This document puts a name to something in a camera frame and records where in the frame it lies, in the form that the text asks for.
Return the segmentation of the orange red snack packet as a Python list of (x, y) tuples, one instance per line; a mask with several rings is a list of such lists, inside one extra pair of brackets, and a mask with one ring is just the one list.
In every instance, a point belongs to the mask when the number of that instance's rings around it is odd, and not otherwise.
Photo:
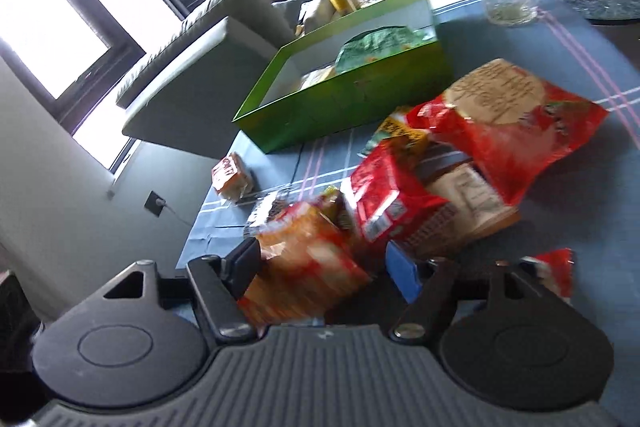
[(291, 202), (253, 237), (262, 263), (239, 306), (257, 327), (321, 319), (371, 282), (352, 251), (354, 228), (334, 186)]

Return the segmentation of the brown bread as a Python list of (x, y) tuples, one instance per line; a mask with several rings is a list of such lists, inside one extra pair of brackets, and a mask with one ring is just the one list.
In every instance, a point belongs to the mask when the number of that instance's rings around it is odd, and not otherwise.
[(284, 187), (273, 190), (258, 199), (245, 222), (243, 228), (244, 239), (259, 234), (269, 222), (276, 219), (289, 205), (290, 190)]

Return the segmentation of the small orange cake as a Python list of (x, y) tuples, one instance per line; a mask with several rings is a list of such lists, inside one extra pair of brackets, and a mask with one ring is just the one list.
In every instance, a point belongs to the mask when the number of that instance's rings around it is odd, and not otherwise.
[(217, 195), (229, 202), (239, 202), (254, 187), (250, 169), (234, 152), (224, 156), (212, 169), (212, 184)]

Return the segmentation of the green snack bag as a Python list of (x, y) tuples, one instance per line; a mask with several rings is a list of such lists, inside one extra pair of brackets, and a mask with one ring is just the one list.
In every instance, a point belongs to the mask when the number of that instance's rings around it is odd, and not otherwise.
[(334, 63), (335, 72), (343, 74), (383, 58), (424, 46), (435, 37), (433, 28), (384, 26), (363, 31), (343, 44)]

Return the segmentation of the red noodle packet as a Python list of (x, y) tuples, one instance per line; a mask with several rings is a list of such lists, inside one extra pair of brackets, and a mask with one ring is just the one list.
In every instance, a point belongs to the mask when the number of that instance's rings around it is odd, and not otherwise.
[(418, 259), (450, 256), (520, 221), (471, 161), (442, 168), (425, 181), (401, 139), (385, 139), (345, 185), (358, 239), (381, 254), (395, 242)]

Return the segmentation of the red yellow snack bag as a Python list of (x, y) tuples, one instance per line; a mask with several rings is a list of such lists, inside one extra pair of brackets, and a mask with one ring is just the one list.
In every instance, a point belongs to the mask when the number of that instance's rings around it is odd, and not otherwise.
[(362, 159), (367, 158), (372, 150), (384, 140), (393, 142), (396, 153), (404, 158), (405, 163), (416, 167), (425, 157), (431, 144), (430, 132), (426, 129), (416, 129), (408, 124), (407, 115), (410, 106), (398, 106), (378, 125), (370, 139), (358, 153)]

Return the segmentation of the small red snack packet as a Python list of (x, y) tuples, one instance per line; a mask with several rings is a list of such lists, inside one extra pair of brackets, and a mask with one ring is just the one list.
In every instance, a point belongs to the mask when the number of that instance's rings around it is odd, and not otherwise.
[(523, 257), (518, 262), (518, 267), (570, 305), (574, 269), (574, 253), (570, 248)]

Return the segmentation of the green cardboard box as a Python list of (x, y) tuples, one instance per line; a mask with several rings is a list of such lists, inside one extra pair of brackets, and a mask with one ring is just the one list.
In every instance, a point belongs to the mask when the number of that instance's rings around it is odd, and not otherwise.
[[(419, 43), (337, 65), (350, 46), (393, 28), (417, 32)], [(453, 81), (430, 0), (383, 0), (281, 48), (233, 121), (270, 153), (431, 100)]]

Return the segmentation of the grey sofa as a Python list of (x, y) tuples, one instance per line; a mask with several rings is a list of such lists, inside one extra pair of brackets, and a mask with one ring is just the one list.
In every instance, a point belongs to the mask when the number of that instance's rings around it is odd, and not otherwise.
[(233, 118), (295, 38), (299, 0), (204, 0), (122, 77), (122, 134), (209, 158), (227, 153)]

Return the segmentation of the large red snack bag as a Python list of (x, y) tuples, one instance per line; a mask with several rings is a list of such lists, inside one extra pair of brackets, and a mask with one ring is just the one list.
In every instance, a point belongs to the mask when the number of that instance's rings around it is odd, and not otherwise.
[(503, 58), (456, 80), (407, 115), (470, 156), (503, 202), (518, 205), (538, 176), (586, 144), (608, 111)]

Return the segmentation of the blue tablecloth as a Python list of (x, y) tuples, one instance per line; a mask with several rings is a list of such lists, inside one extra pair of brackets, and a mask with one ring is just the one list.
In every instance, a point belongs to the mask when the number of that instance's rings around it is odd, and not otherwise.
[[(176, 410), (180, 426), (618, 426), (639, 410), (639, 74), (561, 0), (536, 22), (487, 23), (477, 1), (440, 12), (442, 44), (465, 75), (501, 57), (555, 86), (595, 98), (606, 118), (594, 137), (544, 171), (533, 168), (534, 120), (506, 121), (516, 98), (465, 83), (487, 110), (470, 155), (487, 180), (518, 196), (528, 222), (469, 254), (486, 306), (434, 348), (396, 343), (382, 317), (398, 307), (384, 287), (345, 326), (276, 326), (226, 348)], [(557, 355), (554, 392), (605, 376), (610, 391), (556, 412), (503, 407), (490, 390), (526, 392), (498, 364)]]

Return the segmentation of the black window frame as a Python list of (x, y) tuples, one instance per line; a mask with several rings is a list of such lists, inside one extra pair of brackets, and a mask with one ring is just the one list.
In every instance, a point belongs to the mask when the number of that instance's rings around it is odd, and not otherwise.
[(1, 57), (54, 121), (108, 171), (134, 140), (122, 76), (203, 0), (1, 0)]

